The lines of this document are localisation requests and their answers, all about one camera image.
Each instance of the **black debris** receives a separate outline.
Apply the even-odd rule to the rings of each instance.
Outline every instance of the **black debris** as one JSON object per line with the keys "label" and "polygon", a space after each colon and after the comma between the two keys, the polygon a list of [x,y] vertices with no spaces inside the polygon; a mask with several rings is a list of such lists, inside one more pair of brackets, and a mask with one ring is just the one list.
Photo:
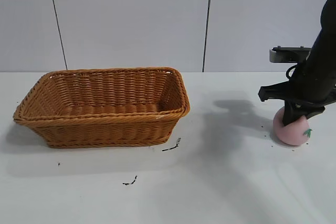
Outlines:
{"label": "black debris", "polygon": [[122,184],[125,185],[125,186],[133,185],[134,182],[136,181],[136,178],[137,178],[137,177],[138,177],[138,176],[136,175],[135,178],[134,178],[134,180],[133,180],[131,183],[122,183]]}
{"label": "black debris", "polygon": [[170,150],[172,150],[172,149],[177,148],[178,145],[180,144],[180,141],[181,141],[181,138],[179,137],[179,138],[176,140],[176,145],[175,145],[174,147],[171,147],[171,148],[169,148],[169,149],[164,149],[164,150],[162,150],[162,151],[165,152],[165,151],[170,151]]}

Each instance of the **pink ball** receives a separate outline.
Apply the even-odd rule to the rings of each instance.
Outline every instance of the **pink ball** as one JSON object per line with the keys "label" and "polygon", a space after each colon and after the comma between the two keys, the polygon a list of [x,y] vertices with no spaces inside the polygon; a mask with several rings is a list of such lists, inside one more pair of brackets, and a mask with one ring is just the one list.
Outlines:
{"label": "pink ball", "polygon": [[306,133],[309,130],[308,120],[305,116],[300,117],[295,122],[284,126],[282,123],[285,107],[282,107],[274,116],[273,129],[276,136],[286,144],[301,145],[308,141],[309,137]]}

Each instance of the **white table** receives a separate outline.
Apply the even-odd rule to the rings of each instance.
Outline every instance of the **white table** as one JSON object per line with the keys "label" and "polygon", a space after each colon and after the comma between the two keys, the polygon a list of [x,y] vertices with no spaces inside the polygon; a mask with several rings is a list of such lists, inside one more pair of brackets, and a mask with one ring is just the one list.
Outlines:
{"label": "white table", "polygon": [[0,223],[336,223],[336,105],[308,145],[273,141],[282,102],[257,93],[284,73],[186,73],[191,112],[166,144],[82,150],[12,121],[40,76],[0,73]]}

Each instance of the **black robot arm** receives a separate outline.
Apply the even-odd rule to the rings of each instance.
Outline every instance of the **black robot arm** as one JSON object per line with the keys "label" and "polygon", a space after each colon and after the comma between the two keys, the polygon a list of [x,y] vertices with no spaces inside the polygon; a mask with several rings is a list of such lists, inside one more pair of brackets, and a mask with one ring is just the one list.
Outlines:
{"label": "black robot arm", "polygon": [[285,101],[283,124],[301,116],[311,118],[336,102],[336,0],[327,0],[321,14],[320,34],[312,48],[281,48],[270,51],[271,62],[297,63],[287,82],[261,87],[259,97]]}

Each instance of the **brown wicker basket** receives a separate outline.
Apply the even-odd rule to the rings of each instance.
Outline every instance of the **brown wicker basket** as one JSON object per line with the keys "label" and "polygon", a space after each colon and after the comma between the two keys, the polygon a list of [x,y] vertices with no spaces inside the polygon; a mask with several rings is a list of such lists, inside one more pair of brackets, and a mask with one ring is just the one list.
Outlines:
{"label": "brown wicker basket", "polygon": [[69,70],[41,77],[13,118],[52,148],[146,146],[166,142],[189,109],[171,68]]}

